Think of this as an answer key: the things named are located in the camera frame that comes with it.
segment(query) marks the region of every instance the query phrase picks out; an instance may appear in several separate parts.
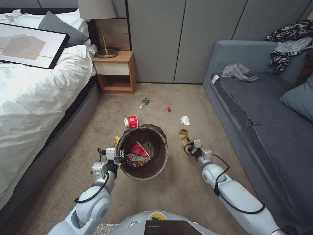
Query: white duvet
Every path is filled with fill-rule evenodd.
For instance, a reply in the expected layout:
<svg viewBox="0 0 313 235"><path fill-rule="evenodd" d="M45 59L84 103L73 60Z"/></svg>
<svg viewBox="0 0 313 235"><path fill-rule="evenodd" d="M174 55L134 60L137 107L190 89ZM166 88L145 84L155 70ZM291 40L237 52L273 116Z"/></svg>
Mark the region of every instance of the white duvet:
<svg viewBox="0 0 313 235"><path fill-rule="evenodd" d="M91 75L93 46L64 49L52 70L0 63L0 209Z"/></svg>

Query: headboard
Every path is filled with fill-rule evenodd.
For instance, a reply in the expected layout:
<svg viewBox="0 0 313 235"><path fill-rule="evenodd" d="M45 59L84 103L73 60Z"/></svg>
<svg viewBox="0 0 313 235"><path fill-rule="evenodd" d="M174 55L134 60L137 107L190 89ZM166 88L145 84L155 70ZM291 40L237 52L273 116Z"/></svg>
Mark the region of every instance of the headboard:
<svg viewBox="0 0 313 235"><path fill-rule="evenodd" d="M21 13L28 13L33 15L45 15L48 11L51 11L53 14L61 14L66 12L76 11L76 8L0 8L0 14L9 13L13 10L20 9ZM87 22L89 38L93 44L99 47L99 38L97 34L97 28L94 20Z"/></svg>

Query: sofa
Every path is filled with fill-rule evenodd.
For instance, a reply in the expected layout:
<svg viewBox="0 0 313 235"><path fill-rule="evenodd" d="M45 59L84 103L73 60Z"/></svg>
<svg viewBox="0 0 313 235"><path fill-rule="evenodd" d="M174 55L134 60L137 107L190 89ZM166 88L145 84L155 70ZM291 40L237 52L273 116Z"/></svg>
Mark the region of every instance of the sofa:
<svg viewBox="0 0 313 235"><path fill-rule="evenodd" d="M305 62L294 56L282 74L269 67L268 41L218 41L203 82L205 92L259 198L277 224L313 233L313 123L279 101L293 88ZM241 63L257 75L251 83L225 77Z"/></svg>

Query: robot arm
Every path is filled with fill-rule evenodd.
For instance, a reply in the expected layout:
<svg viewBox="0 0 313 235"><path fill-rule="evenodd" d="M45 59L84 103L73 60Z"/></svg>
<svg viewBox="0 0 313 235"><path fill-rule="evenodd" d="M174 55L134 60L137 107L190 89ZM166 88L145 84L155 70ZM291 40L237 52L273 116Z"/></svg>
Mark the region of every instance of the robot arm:
<svg viewBox="0 0 313 235"><path fill-rule="evenodd" d="M100 155L106 154L107 160L105 163L99 162L92 166L94 176L92 187L75 200L77 205L48 235L93 234L98 224L104 221L111 208L111 192L117 176L117 163L114 159L116 152L116 148L100 149Z"/></svg>
<svg viewBox="0 0 313 235"><path fill-rule="evenodd" d="M214 192L220 201L249 234L285 234L279 229L269 210L265 207L263 208L265 205L249 193L240 183L232 180L225 174L225 171L220 166L212 163L211 151L209 149L202 150L200 140L194 140L193 143L190 143L188 151L196 157L197 162L202 167L204 181L215 189Z"/></svg>

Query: trash can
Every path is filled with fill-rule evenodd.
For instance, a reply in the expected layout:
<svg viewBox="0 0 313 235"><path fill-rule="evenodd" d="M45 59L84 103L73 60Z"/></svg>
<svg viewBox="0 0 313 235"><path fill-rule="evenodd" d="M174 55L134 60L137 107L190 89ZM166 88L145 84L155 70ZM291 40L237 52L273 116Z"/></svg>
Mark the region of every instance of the trash can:
<svg viewBox="0 0 313 235"><path fill-rule="evenodd" d="M122 163L120 168L130 178L137 181L151 180L164 169L168 158L166 135L162 129L152 124L143 124L130 128L124 132L118 142L117 152L124 149L125 156L130 154L134 144L138 141L149 153L151 161L141 167L132 167Z"/></svg>

